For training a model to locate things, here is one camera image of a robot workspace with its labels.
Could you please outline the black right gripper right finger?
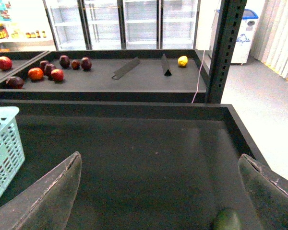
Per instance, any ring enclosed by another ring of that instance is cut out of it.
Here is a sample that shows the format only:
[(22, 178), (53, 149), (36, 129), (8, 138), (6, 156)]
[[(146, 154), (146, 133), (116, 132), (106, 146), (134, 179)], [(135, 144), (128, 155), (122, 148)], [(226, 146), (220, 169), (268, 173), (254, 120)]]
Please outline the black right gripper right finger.
[(288, 230), (288, 180), (247, 154), (238, 169), (262, 228)]

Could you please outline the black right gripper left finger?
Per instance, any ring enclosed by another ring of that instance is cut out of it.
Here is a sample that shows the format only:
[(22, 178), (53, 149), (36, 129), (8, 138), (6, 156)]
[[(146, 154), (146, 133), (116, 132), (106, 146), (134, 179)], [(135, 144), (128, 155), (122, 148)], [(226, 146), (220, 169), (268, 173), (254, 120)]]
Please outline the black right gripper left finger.
[(63, 230), (77, 195), (82, 158), (74, 152), (0, 207), (0, 230)]

